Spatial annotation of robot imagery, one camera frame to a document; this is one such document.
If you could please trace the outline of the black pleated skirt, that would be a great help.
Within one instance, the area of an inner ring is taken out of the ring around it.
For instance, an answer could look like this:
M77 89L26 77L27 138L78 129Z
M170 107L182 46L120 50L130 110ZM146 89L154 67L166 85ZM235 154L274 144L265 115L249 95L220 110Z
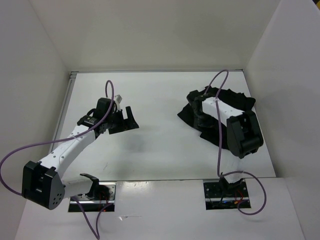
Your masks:
M199 137L218 146L219 145L219 127L218 120L211 116L208 117L207 123L208 126L203 124L198 124L198 117L194 114L191 103L195 100L196 97L203 95L205 90L193 90L187 96L186 99L188 101L187 105L185 105L182 110L177 114L177 116L188 126L200 131ZM234 92L231 89L222 89L219 93L219 99L221 99L226 104L241 110L241 111L249 111L252 110L256 99L253 97L246 96L241 92Z

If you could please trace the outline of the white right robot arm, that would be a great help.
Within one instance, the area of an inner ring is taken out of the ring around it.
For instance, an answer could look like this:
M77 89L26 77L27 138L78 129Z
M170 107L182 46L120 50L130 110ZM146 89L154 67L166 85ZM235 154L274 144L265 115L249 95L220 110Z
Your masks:
M209 87L191 91L188 103L178 113L188 126L200 132L200 138L243 159L264 144L253 107L256 100L230 89Z

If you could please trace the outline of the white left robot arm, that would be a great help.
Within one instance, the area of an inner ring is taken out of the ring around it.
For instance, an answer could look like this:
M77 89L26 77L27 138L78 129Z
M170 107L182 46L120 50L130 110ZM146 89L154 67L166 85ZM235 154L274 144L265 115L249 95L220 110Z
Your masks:
M63 181L62 177L78 155L100 135L139 128L131 107L121 109L120 102L120 95L115 100L101 97L96 107L76 123L69 140L63 141L38 162L29 161L23 168L22 197L49 210L55 209L63 199L77 195L88 200L99 195L109 198L108 188L93 175L80 173L78 179L71 181Z

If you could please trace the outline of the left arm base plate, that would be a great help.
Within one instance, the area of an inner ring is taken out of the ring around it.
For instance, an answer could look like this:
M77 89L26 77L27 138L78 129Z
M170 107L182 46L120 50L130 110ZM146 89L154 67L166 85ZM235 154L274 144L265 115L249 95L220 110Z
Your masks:
M78 194L75 198L81 204L86 213L115 211L116 182L102 181L99 183L99 189L93 196Z

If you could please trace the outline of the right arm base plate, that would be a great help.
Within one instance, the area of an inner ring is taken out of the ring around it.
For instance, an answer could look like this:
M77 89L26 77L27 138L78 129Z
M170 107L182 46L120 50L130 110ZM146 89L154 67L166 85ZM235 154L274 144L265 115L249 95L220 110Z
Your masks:
M242 178L234 183L222 180L203 182L206 210L250 209L247 184Z

